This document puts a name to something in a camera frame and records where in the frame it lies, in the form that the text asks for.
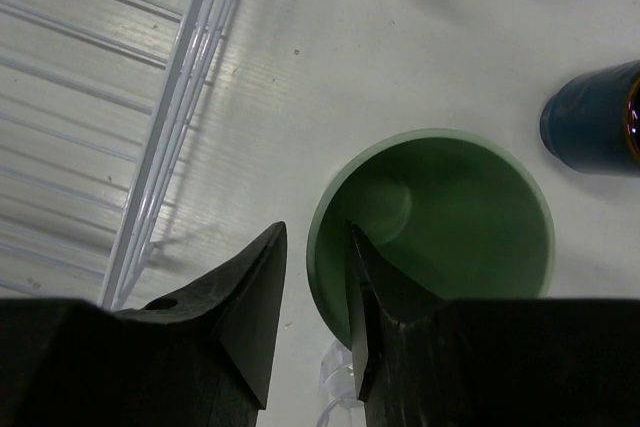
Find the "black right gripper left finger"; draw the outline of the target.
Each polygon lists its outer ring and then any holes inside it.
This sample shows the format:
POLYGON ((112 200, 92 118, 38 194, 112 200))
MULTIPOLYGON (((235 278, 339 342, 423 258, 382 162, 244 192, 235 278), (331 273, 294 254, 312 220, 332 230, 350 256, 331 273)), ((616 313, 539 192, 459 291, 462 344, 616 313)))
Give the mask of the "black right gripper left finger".
POLYGON ((287 262, 279 221, 240 253, 141 309, 134 329, 135 426, 253 426, 267 404, 287 262))

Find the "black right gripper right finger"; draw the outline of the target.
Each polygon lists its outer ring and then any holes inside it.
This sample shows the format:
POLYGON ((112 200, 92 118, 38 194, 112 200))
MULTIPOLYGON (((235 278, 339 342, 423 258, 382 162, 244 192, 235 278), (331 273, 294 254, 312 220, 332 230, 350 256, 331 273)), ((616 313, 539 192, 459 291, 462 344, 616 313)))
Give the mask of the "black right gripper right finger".
POLYGON ((442 299, 346 224, 345 283, 356 391, 368 426, 448 426, 442 299))

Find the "light green plastic cup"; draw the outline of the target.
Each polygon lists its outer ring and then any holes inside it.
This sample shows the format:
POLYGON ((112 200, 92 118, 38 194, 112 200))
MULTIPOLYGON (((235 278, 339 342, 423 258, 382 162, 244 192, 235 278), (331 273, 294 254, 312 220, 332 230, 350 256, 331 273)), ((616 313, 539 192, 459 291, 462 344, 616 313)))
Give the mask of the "light green plastic cup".
POLYGON ((311 220, 306 269, 316 307, 344 345, 351 342, 347 222, 442 298, 535 298, 549 290, 555 231, 542 190, 512 154, 477 135, 397 134, 328 183, 311 220))

